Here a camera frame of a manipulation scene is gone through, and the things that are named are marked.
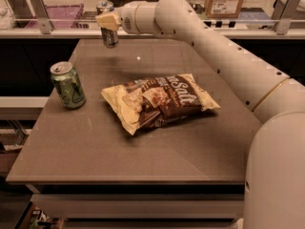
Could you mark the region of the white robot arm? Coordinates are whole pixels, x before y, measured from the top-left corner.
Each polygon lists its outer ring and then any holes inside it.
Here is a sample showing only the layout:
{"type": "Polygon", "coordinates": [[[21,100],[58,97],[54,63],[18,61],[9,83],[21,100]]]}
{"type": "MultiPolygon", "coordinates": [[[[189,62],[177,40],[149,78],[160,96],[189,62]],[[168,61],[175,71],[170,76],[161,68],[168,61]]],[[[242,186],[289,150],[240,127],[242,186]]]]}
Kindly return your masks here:
{"type": "Polygon", "coordinates": [[[136,1],[99,27],[190,45],[261,121],[248,155],[244,229],[305,229],[305,88],[208,28],[186,0],[136,1]]]}

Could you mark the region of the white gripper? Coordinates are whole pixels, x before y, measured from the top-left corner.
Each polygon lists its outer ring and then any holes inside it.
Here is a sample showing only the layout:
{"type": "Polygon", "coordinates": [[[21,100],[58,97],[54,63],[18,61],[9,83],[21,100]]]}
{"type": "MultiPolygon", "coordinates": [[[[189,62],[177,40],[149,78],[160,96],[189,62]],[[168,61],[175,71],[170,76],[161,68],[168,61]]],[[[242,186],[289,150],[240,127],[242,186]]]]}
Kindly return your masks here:
{"type": "Polygon", "coordinates": [[[156,2],[133,1],[121,8],[120,17],[112,11],[101,13],[95,19],[102,29],[117,31],[122,25],[123,30],[130,34],[156,34],[155,8],[156,2]]]}

